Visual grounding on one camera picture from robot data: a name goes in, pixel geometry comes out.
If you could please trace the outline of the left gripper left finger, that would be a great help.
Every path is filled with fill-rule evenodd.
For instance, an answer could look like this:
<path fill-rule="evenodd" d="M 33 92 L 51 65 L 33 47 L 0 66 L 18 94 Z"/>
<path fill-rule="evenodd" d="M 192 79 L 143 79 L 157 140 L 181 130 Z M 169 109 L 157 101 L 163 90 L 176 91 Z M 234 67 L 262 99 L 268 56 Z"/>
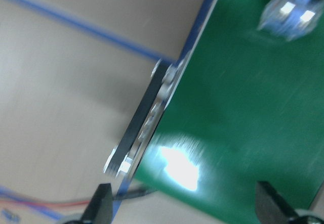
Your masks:
<path fill-rule="evenodd" d="M 100 184 L 80 218 L 81 223 L 111 223 L 113 196 L 111 184 Z"/>

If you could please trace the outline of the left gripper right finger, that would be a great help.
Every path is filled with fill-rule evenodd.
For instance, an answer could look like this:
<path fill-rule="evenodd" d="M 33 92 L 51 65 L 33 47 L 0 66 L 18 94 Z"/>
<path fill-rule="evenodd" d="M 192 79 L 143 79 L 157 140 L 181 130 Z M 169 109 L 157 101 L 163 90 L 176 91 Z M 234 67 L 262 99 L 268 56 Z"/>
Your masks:
<path fill-rule="evenodd" d="M 266 181 L 256 183 L 255 213 L 260 223 L 292 223 L 299 218 L 294 208 Z"/>

